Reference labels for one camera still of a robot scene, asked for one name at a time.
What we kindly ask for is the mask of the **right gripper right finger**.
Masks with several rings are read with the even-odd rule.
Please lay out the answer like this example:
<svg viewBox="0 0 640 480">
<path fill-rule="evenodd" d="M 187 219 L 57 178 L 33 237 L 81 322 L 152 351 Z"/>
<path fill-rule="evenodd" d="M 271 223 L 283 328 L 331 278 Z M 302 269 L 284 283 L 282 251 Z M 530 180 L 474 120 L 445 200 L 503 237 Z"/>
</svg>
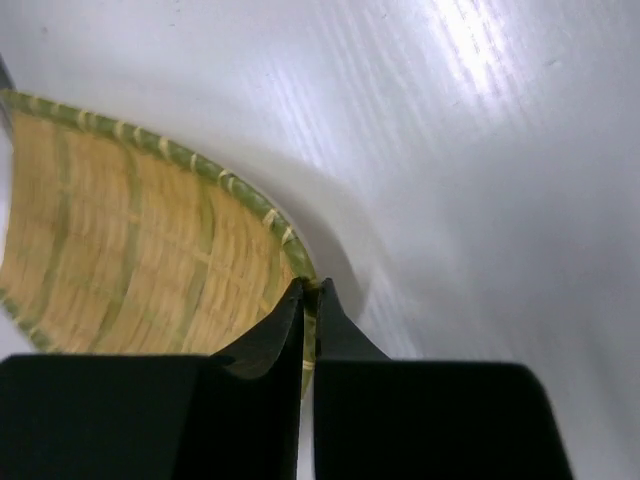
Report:
<svg viewBox="0 0 640 480">
<path fill-rule="evenodd" d="M 569 479 L 546 391 L 516 363 L 397 360 L 318 294 L 314 473 L 319 479 Z"/>
</svg>

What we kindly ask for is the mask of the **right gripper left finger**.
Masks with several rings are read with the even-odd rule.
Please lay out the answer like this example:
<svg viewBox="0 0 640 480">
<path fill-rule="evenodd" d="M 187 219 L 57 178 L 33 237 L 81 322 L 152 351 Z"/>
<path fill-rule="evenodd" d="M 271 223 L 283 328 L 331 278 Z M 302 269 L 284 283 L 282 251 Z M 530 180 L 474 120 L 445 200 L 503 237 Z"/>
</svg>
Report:
<svg viewBox="0 0 640 480">
<path fill-rule="evenodd" d="M 292 479 L 304 329 L 294 280 L 211 355 L 14 355 L 1 364 L 5 479 Z"/>
</svg>

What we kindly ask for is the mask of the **woven bamboo tray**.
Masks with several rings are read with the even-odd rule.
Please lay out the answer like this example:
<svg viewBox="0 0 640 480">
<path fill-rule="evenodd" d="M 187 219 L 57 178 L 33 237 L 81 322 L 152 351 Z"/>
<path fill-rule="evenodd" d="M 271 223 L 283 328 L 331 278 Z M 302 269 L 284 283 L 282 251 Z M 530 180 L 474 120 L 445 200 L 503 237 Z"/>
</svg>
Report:
<svg viewBox="0 0 640 480">
<path fill-rule="evenodd" d="M 5 89 L 12 198 L 1 303 L 39 351 L 212 354 L 319 282 L 285 215 L 227 168 L 140 126 Z"/>
</svg>

